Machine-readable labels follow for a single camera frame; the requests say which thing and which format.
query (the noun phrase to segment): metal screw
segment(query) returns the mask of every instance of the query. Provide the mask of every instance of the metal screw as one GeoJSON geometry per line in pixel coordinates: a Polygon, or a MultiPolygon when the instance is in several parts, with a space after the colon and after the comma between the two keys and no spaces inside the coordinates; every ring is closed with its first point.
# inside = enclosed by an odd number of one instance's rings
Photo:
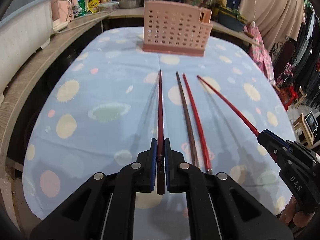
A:
{"type": "Polygon", "coordinates": [[[218,179],[226,180],[228,178],[228,175],[225,174],[224,172],[219,172],[217,177],[218,177],[218,179]]]}
{"type": "Polygon", "coordinates": [[[94,178],[95,180],[100,180],[100,179],[103,178],[103,173],[97,172],[96,174],[94,174],[93,178],[94,178]]]}
{"type": "Polygon", "coordinates": [[[179,167],[186,170],[190,167],[190,165],[188,163],[180,163],[179,167]]]}
{"type": "Polygon", "coordinates": [[[137,170],[141,168],[141,163],[132,163],[131,168],[137,170]]]}

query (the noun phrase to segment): blue tablecloth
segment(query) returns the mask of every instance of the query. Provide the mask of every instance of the blue tablecloth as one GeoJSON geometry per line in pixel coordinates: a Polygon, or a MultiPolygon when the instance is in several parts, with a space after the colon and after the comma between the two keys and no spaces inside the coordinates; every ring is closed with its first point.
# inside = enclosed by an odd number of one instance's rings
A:
{"type": "MultiPolygon", "coordinates": [[[[175,75],[179,71],[188,78],[214,173],[228,173],[271,212],[281,211],[291,193],[278,166],[236,114],[196,78],[205,77],[259,131],[270,129],[295,140],[281,101],[255,63],[236,45],[213,37],[204,57],[145,53],[142,44],[141,27],[106,31],[56,84],[37,119],[24,163],[23,190],[32,212],[44,219],[94,173],[118,172],[150,148],[157,137],[160,68],[164,136],[171,148],[191,162],[175,75]]],[[[204,171],[188,98],[187,103],[204,171]]],[[[188,239],[185,195],[138,193],[134,238],[188,239]]]]}

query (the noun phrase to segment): human hand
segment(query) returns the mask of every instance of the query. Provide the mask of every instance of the human hand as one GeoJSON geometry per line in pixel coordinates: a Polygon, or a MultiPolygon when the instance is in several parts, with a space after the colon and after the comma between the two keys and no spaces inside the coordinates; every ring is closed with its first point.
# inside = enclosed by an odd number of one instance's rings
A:
{"type": "Polygon", "coordinates": [[[285,206],[279,220],[286,225],[289,225],[290,221],[293,219],[293,222],[297,227],[303,228],[310,222],[314,213],[312,215],[305,215],[302,211],[296,213],[296,204],[297,200],[292,196],[290,202],[285,206]]]}

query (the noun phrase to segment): pink cloth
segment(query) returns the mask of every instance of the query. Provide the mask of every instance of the pink cloth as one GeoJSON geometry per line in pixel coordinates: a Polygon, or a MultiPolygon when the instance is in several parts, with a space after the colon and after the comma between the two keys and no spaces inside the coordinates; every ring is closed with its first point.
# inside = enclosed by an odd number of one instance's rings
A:
{"type": "Polygon", "coordinates": [[[269,82],[274,85],[275,83],[275,75],[273,71],[271,57],[268,54],[267,49],[263,45],[262,36],[259,32],[257,26],[252,27],[251,25],[247,25],[244,27],[244,31],[250,33],[254,36],[254,40],[261,45],[258,47],[256,45],[252,45],[249,48],[249,56],[253,59],[253,61],[257,64],[258,68],[264,73],[269,82]]]}

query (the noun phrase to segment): storage container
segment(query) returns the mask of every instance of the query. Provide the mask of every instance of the storage container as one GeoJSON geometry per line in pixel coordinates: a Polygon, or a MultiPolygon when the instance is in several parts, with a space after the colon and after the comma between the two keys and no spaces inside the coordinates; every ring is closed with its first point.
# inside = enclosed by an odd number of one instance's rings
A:
{"type": "Polygon", "coordinates": [[[50,43],[51,0],[35,0],[0,22],[0,103],[3,91],[25,61],[50,43]]]}
{"type": "Polygon", "coordinates": [[[98,4],[99,12],[114,12],[117,9],[119,2],[105,2],[98,4]]]}
{"type": "Polygon", "coordinates": [[[211,10],[168,1],[145,1],[143,50],[203,56],[211,10]]]}

